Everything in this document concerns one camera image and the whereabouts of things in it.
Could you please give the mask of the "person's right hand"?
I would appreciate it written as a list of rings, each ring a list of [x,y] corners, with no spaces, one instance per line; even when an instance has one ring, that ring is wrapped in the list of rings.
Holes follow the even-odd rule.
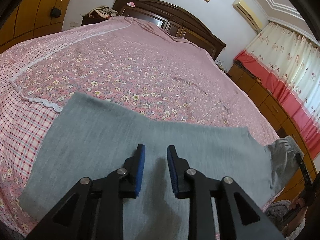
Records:
[[[306,211],[308,209],[308,207],[305,205],[305,199],[300,196],[296,196],[294,198],[294,200],[289,205],[289,210],[294,210],[297,206],[300,206],[303,211]]]

